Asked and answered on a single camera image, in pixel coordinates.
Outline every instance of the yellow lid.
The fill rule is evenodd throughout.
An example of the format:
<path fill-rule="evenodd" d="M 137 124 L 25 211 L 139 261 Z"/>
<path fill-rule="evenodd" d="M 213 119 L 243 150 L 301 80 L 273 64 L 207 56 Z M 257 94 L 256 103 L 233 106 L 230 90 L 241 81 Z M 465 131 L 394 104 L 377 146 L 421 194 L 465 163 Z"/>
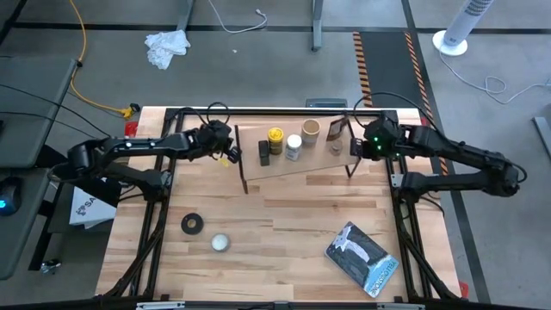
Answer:
<path fill-rule="evenodd" d="M 268 131 L 269 142 L 283 142 L 283 131 L 281 128 L 273 127 Z"/>

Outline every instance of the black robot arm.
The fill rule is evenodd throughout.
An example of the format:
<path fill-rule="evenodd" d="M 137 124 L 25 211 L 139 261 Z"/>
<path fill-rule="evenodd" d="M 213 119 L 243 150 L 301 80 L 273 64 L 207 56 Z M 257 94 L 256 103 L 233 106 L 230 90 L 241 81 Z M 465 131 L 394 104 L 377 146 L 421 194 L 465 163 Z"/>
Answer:
<path fill-rule="evenodd" d="M 470 174 L 425 176 L 408 172 L 398 179 L 400 196 L 412 202 L 429 191 L 482 190 L 489 195 L 508 197 L 519 189 L 518 170 L 499 152 L 468 146 L 447 139 L 440 131 L 426 126 L 400 125 L 394 114 L 363 126 L 362 139 L 353 139 L 350 154 L 379 160 L 398 156 L 440 157 L 480 171 Z"/>
<path fill-rule="evenodd" d="M 122 157 L 163 155 L 175 159 L 194 159 L 214 155 L 227 156 L 238 162 L 239 150 L 232 147 L 232 129 L 221 121 L 210 121 L 199 128 L 173 133 L 158 139 L 93 139 L 73 146 L 67 153 L 69 162 L 53 173 L 63 179 L 108 177 L 136 185 L 147 201 L 157 201 L 171 184 L 167 171 L 135 170 L 114 163 Z"/>

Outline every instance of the white ball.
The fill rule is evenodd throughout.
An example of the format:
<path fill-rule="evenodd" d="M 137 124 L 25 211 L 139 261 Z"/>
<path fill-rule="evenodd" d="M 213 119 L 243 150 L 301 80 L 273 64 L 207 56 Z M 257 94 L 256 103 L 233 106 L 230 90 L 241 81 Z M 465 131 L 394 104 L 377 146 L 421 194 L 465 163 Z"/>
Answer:
<path fill-rule="evenodd" d="M 211 240 L 211 246 L 215 251 L 226 251 L 230 247 L 230 238 L 224 233 L 217 233 Z"/>

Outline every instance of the floor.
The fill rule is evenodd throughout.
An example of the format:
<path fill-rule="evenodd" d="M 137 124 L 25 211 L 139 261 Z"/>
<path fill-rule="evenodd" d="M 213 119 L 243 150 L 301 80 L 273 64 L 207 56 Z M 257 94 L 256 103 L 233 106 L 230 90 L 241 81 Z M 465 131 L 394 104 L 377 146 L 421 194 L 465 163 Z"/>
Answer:
<path fill-rule="evenodd" d="M 379 30 L 418 28 L 420 52 L 430 79 L 433 112 L 439 115 L 444 132 L 453 140 L 500 151 L 524 166 L 529 179 L 512 198 L 482 193 L 463 193 L 465 208 L 443 196 L 447 210 L 448 238 L 452 244 L 459 278 L 468 283 L 473 300 L 497 304 L 546 308 L 551 303 L 551 228 L 548 219 L 551 199 L 545 195 L 545 178 L 551 162 L 544 152 L 531 118 L 551 116 L 548 90 L 535 89 L 508 105 L 500 105 L 484 92 L 474 90 L 442 64 L 431 44 L 431 34 L 446 28 L 462 1 L 439 0 L 325 0 L 324 46 L 310 51 L 310 0 L 216 0 L 214 4 L 232 26 L 256 24 L 259 8 L 269 17 L 270 28 L 259 32 L 229 35 L 218 26 L 210 6 L 197 1 L 187 32 L 192 47 L 175 57 L 167 71 L 147 62 L 147 34 L 158 30 L 113 30 L 114 24 L 166 28 L 177 21 L 178 0 L 76 0 L 83 19 L 108 30 L 90 30 L 89 49 L 77 87 L 85 96 L 116 107 L 130 102 L 140 105 L 205 106 L 222 101 L 231 106 L 303 107 L 307 98 L 343 98 L 349 104 L 362 95 L 358 78 L 353 31 L 362 35 Z M 0 0 L 0 20 L 6 20 L 16 0 Z M 403 4 L 411 8 L 405 15 Z M 548 0 L 497 0 L 468 38 L 467 54 L 449 63 L 465 78 L 483 84 L 484 77 L 501 77 L 509 84 L 503 98 L 530 84 L 551 78 Z M 66 55 L 77 57 L 81 33 L 73 29 L 31 29 L 25 23 L 74 24 L 77 20 L 66 0 L 28 0 L 0 46 L 0 55 Z M 508 34 L 516 29 L 517 34 Z M 363 48 L 368 53 L 384 50 Z M 389 74 L 386 78 L 399 77 Z M 67 96 L 64 105 L 85 115 L 113 135 L 122 135 L 124 122 Z M 60 111 L 59 121 L 87 130 L 73 115 Z M 61 152 L 85 140 L 55 125 L 48 143 Z M 455 165 L 456 172 L 469 171 Z M 34 239 L 42 223 L 35 223 Z M 468 230 L 472 231 L 472 240 Z M 0 305 L 23 302 L 69 300 L 90 297 L 102 262 L 107 235 L 63 236 L 53 242 L 48 254 L 65 262 L 58 274 L 39 275 L 24 269 L 0 282 Z M 473 259 L 474 248 L 478 260 Z M 26 249 L 22 262 L 30 255 Z"/>

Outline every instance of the white rag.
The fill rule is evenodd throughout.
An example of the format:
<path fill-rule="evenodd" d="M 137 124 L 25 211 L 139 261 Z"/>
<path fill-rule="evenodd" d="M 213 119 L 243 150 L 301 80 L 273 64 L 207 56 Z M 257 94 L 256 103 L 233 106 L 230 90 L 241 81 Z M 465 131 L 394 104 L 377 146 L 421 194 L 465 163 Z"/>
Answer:
<path fill-rule="evenodd" d="M 173 55 L 185 55 L 186 49 L 191 47 L 183 30 L 149 34 L 145 44 L 149 47 L 147 59 L 162 70 L 169 67 Z"/>

